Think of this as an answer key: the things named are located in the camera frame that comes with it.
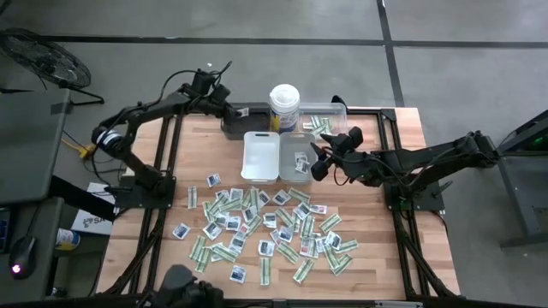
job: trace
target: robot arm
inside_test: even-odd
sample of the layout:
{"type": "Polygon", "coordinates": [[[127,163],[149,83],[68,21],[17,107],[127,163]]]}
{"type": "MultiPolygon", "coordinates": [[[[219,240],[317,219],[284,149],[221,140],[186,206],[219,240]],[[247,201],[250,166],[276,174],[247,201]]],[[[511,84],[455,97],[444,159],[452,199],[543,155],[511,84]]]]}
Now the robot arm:
{"type": "Polygon", "coordinates": [[[92,142],[111,157],[123,161],[135,173],[135,182],[144,187],[151,195],[163,196],[166,193],[166,182],[162,173],[151,165],[144,164],[133,152],[131,146],[135,141],[137,129],[143,123],[171,116],[185,116],[192,112],[214,115],[230,122],[241,113],[233,109],[226,98],[230,90],[216,83],[214,74],[198,70],[192,85],[183,84],[167,98],[153,103],[139,103],[127,107],[102,121],[93,129],[92,142]],[[125,135],[118,133],[114,127],[127,124],[125,135]]]}
{"type": "Polygon", "coordinates": [[[352,128],[348,135],[322,134],[321,137],[331,147],[320,148],[312,144],[319,158],[311,167],[316,181],[323,180],[329,167],[335,164],[344,171],[350,183],[358,181],[369,187],[393,184],[399,187],[401,195],[420,192],[434,181],[464,168],[492,167],[498,160],[491,139],[479,131],[417,151],[400,149],[370,153],[356,150],[363,142],[358,127],[352,128]]]}

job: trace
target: bottle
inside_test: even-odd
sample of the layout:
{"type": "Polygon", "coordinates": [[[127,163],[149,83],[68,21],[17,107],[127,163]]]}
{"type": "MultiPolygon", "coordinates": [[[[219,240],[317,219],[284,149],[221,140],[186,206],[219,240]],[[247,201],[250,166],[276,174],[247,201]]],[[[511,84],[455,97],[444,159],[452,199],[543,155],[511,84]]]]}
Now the bottle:
{"type": "Polygon", "coordinates": [[[292,85],[278,85],[271,94],[271,131],[293,132],[299,122],[299,91],[292,85]]]}

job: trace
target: butcher block tabletop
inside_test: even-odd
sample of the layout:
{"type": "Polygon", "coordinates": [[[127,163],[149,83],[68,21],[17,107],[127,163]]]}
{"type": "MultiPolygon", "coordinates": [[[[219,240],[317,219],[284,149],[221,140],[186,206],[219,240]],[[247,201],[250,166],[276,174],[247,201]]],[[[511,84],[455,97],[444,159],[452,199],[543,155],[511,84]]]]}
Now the butcher block tabletop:
{"type": "MultiPolygon", "coordinates": [[[[397,125],[401,136],[402,147],[417,150],[426,147],[419,111],[415,108],[396,108],[397,125]]],[[[348,128],[360,127],[363,132],[363,144],[359,151],[380,150],[377,120],[374,116],[349,115],[348,128]]],[[[153,164],[161,120],[152,121],[140,127],[133,152],[144,163],[153,164]]],[[[328,206],[327,215],[313,214],[315,224],[313,232],[320,232],[319,224],[334,213],[342,221],[333,231],[342,237],[342,241],[356,239],[359,248],[348,252],[353,261],[339,276],[334,276],[323,253],[319,259],[313,259],[315,265],[306,280],[297,284],[293,276],[301,263],[306,259],[301,256],[292,264],[280,252],[274,252],[271,260],[271,284],[260,286],[260,240],[271,240],[272,229],[261,224],[259,229],[246,241],[242,253],[235,263],[218,261],[209,263],[205,273],[196,272],[196,263],[189,255],[199,235],[206,237],[202,228],[206,226],[202,202],[213,201],[215,192],[250,186],[241,178],[243,141],[228,140],[220,130],[219,120],[205,115],[188,115],[182,120],[182,131],[177,152],[174,176],[177,178],[176,194],[173,206],[167,212],[164,234],[159,255],[155,288],[158,289],[166,271],[173,264],[184,264],[194,275],[203,281],[224,291],[227,299],[405,299],[402,283],[402,272],[398,259],[396,235],[391,214],[384,204],[382,188],[364,187],[360,183],[339,187],[333,181],[333,171],[321,182],[314,181],[309,185],[295,186],[310,194],[310,204],[328,206]],[[208,175],[220,174],[221,184],[209,188],[206,182],[208,175]],[[188,209],[188,187],[198,187],[198,207],[188,209]],[[177,239],[172,231],[179,223],[184,222],[191,230],[184,240],[177,239]],[[234,265],[247,270],[244,284],[231,281],[230,272],[234,265]]],[[[343,182],[345,177],[341,170],[337,178],[343,182]]],[[[290,186],[279,179],[276,184],[257,186],[265,190],[272,198],[280,189],[286,192],[290,186]]],[[[299,204],[294,198],[283,208],[289,213],[299,204]]],[[[278,205],[268,203],[260,215],[274,212],[278,205]]],[[[230,212],[232,216],[240,215],[230,212]]],[[[118,217],[113,224],[110,242],[104,256],[97,292],[110,287],[116,278],[125,270],[133,258],[140,233],[144,211],[132,209],[118,217]]],[[[152,217],[151,228],[156,220],[152,217]]],[[[439,217],[430,212],[417,212],[416,221],[420,235],[420,244],[426,261],[432,266],[438,277],[454,293],[459,293],[455,269],[451,258],[450,246],[444,225],[439,217]]],[[[277,219],[278,228],[282,226],[277,219]]],[[[223,242],[229,246],[234,231],[223,232],[205,245],[223,242]]],[[[299,234],[294,234],[290,245],[298,252],[301,247],[299,234]]],[[[144,261],[141,271],[140,289],[144,286],[148,271],[149,256],[144,261]]],[[[417,271],[414,262],[409,262],[414,288],[420,291],[417,271]]]]}

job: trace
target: gray floor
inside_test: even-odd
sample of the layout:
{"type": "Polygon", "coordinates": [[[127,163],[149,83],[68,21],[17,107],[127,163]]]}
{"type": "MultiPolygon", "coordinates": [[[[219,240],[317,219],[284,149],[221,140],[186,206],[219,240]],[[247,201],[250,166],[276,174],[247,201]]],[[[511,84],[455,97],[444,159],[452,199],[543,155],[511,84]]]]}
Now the gray floor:
{"type": "MultiPolygon", "coordinates": [[[[546,41],[542,0],[385,0],[393,39],[546,41]]],[[[373,0],[15,0],[0,27],[45,34],[191,38],[382,39],[373,0]]],[[[91,129],[121,107],[157,97],[178,69],[221,68],[230,100],[265,101],[276,84],[302,100],[339,94],[356,106],[394,106],[384,48],[247,44],[77,44],[64,46],[91,70],[89,91],[107,104],[76,109],[67,131],[87,142],[91,129]]],[[[406,106],[417,107],[429,145],[480,129],[499,142],[546,109],[548,50],[395,48],[406,106]]],[[[35,76],[0,57],[0,85],[40,89],[35,76]]],[[[62,149],[56,172],[84,187],[93,176],[62,149]]],[[[450,244],[462,294],[471,299],[548,304],[546,247],[501,251],[520,235],[497,169],[465,170],[444,192],[450,244]]],[[[68,265],[71,294],[85,295],[97,261],[68,265]]]]}

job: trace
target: clear plastic container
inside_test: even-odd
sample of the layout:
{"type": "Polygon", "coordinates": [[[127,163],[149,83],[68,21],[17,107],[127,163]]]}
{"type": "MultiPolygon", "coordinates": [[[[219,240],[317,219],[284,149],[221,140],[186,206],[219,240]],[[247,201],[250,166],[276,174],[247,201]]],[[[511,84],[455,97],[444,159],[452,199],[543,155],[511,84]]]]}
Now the clear plastic container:
{"type": "Polygon", "coordinates": [[[314,149],[310,146],[314,142],[311,133],[282,133],[280,136],[280,179],[286,184],[304,185],[312,181],[310,167],[318,160],[314,149]],[[308,157],[308,173],[302,174],[295,170],[295,153],[305,152],[308,157]]]}
{"type": "Polygon", "coordinates": [[[341,103],[301,103],[299,122],[295,131],[311,133],[312,129],[305,129],[304,123],[311,123],[312,116],[321,119],[329,119],[331,122],[331,134],[347,133],[346,106],[341,103]]]}

